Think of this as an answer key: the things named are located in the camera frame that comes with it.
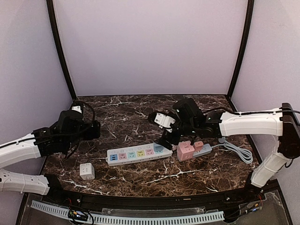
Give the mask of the small blue plug adapter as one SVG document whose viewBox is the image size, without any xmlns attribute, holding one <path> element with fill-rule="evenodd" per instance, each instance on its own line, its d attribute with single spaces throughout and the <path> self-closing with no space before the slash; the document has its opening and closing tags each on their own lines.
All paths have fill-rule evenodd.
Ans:
<svg viewBox="0 0 300 225">
<path fill-rule="evenodd" d="M 154 150 L 154 152 L 155 152 L 156 154 L 159 154 L 159 153 L 162 153 L 162 152 L 163 152 L 164 147 L 161 146 L 161 145 L 159 145 L 159 144 L 157 144 L 157 143 L 154 143 L 154 144 L 153 144 L 153 150 Z"/>
</svg>

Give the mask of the large pink cube socket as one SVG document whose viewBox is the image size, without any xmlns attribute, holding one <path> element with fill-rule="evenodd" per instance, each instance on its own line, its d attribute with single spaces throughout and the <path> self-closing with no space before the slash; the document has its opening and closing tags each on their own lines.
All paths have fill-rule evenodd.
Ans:
<svg viewBox="0 0 300 225">
<path fill-rule="evenodd" d="M 180 162 L 193 158 L 194 147 L 190 141 L 179 142 L 177 146 L 177 158 Z"/>
</svg>

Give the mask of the small pink plug adapter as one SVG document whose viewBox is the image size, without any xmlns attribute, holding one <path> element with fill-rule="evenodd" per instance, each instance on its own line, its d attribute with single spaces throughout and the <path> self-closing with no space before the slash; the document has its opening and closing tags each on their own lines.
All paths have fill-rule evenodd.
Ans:
<svg viewBox="0 0 300 225">
<path fill-rule="evenodd" d="M 203 149 L 203 146 L 204 146 L 204 144 L 202 141 L 197 141 L 197 142 L 194 142 L 194 144 L 193 144 L 195 152 L 200 152 Z"/>
</svg>

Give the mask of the grey-blue power strip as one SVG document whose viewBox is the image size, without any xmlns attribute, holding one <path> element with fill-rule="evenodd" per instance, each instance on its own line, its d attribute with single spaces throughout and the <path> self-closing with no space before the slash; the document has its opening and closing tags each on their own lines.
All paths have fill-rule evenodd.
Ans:
<svg viewBox="0 0 300 225">
<path fill-rule="evenodd" d="M 202 149 L 200 151 L 194 151 L 193 155 L 184 156 L 180 151 L 177 152 L 177 159 L 182 162 L 189 159 L 197 158 L 206 154 L 211 153 L 212 147 L 209 144 L 203 145 Z"/>
</svg>

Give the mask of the white multicolour power strip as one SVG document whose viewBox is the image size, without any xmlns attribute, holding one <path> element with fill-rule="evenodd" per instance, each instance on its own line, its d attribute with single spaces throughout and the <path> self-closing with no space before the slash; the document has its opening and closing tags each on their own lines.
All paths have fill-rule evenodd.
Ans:
<svg viewBox="0 0 300 225">
<path fill-rule="evenodd" d="M 107 150 L 106 161 L 109 166 L 117 166 L 172 156 L 173 151 L 165 147 L 162 153 L 156 154 L 153 150 L 153 144 L 154 143 Z"/>
</svg>

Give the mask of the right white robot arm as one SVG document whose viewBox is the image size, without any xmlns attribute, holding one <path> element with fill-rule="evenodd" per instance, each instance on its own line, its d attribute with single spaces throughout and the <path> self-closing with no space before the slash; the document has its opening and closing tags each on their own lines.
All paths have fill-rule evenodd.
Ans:
<svg viewBox="0 0 300 225">
<path fill-rule="evenodd" d="M 163 129 L 157 143 L 172 149 L 181 137 L 222 138 L 232 135 L 273 135 L 278 148 L 273 150 L 251 174 L 252 186 L 262 188 L 288 161 L 300 156 L 300 123 L 289 103 L 280 108 L 257 112 L 232 112 L 217 107 L 202 112 L 192 98 L 173 105 L 173 112 L 153 112 L 149 122 Z"/>
</svg>

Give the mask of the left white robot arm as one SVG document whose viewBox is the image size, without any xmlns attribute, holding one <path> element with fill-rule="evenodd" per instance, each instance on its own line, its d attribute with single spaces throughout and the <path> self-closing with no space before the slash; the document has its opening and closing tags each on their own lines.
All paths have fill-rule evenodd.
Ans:
<svg viewBox="0 0 300 225">
<path fill-rule="evenodd" d="M 57 122 L 43 127 L 13 142 L 0 146 L 0 189 L 20 193 L 47 195 L 61 185 L 55 175 L 28 175 L 5 170 L 5 167 L 28 159 L 62 153 L 69 158 L 81 141 L 100 137 L 100 123 L 92 119 L 85 122 L 83 113 L 62 111 Z"/>
</svg>

